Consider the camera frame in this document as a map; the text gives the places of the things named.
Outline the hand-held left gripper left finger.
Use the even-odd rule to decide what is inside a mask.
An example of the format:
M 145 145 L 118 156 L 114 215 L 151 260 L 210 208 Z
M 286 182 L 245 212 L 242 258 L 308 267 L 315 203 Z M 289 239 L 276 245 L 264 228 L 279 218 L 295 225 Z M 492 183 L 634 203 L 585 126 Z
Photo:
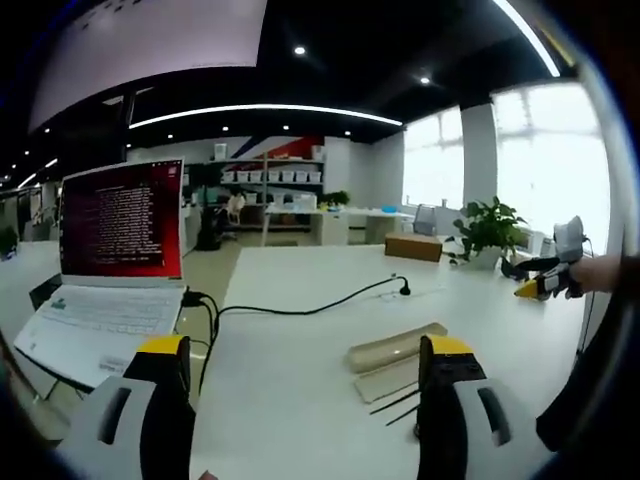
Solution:
M 86 395 L 56 452 L 81 479 L 188 479 L 191 339 L 154 337 Z

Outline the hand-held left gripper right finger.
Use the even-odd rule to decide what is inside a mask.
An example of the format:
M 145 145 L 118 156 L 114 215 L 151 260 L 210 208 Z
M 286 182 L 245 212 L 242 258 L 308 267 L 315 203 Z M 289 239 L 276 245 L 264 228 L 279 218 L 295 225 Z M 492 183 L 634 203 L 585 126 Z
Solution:
M 536 419 L 467 348 L 420 339 L 419 479 L 532 479 L 546 462 Z

